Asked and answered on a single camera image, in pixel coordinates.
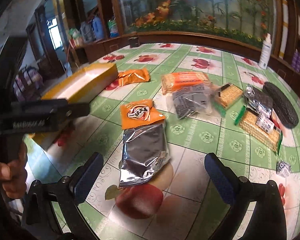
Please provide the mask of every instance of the table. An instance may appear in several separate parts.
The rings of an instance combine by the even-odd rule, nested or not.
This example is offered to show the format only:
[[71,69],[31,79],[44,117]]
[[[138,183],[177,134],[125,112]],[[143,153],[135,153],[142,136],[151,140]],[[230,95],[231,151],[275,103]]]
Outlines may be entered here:
[[[52,145],[45,153],[28,139],[30,178],[51,182],[71,175],[97,151],[104,157],[104,167],[86,202],[79,208],[100,239],[207,239],[229,209],[204,168],[205,153],[215,152],[237,176],[246,176],[251,182],[266,183],[272,179],[278,185],[283,184],[287,239],[299,233],[300,100],[276,73],[269,68],[262,70],[256,62],[244,57],[186,44],[143,44],[139,48],[125,47],[113,55],[125,56],[116,61],[118,71],[145,67],[150,72],[150,82],[124,87],[114,82],[108,86],[91,102],[90,115],[75,122],[76,130],[65,147]],[[225,118],[216,115],[207,119],[195,114],[178,120],[170,113],[162,95],[161,75],[183,71],[203,71],[217,85],[231,82],[242,89],[247,84],[261,89],[263,83],[269,81],[279,87],[299,117],[297,127],[283,128],[279,156],[234,125],[245,104],[243,99],[227,111]],[[163,178],[164,200],[157,214],[135,220],[124,215],[114,199],[105,200],[105,192],[109,186],[119,183],[123,134],[120,106],[145,98],[153,98],[154,106],[167,118],[172,175],[170,171],[170,175]],[[276,162],[281,159],[291,164],[292,174],[286,179],[275,172]],[[245,232],[254,206],[255,203],[250,204],[234,239]],[[68,231],[56,203],[54,207],[63,230]]]

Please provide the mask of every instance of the bright window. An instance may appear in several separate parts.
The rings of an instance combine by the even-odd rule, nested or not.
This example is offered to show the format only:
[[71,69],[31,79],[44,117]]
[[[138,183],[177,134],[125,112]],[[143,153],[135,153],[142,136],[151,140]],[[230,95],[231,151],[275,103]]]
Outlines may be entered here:
[[53,48],[56,50],[62,47],[62,41],[60,37],[59,28],[57,25],[57,19],[54,18],[52,21],[47,21],[50,38],[53,44]]

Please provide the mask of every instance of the orange wrapper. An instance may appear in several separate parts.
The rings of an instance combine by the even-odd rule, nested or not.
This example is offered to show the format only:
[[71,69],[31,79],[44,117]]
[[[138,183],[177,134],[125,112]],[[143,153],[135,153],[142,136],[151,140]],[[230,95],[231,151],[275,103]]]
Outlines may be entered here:
[[122,129],[148,125],[166,117],[153,107],[152,99],[143,99],[120,106]]
[[148,82],[149,80],[150,75],[146,68],[119,72],[119,86],[121,87],[132,83]]
[[209,81],[203,72],[177,72],[163,75],[161,78],[163,94],[172,93],[183,87],[193,86]]

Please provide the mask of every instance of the logo on orange package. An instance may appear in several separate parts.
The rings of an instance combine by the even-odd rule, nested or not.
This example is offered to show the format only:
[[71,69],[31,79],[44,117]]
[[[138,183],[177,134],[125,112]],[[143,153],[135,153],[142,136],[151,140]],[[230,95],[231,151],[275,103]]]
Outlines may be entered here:
[[150,107],[146,105],[135,105],[128,112],[127,116],[135,120],[147,120],[150,115]]
[[143,99],[120,106],[122,129],[136,128],[142,125],[152,124],[164,120],[161,114],[153,107],[152,99]]

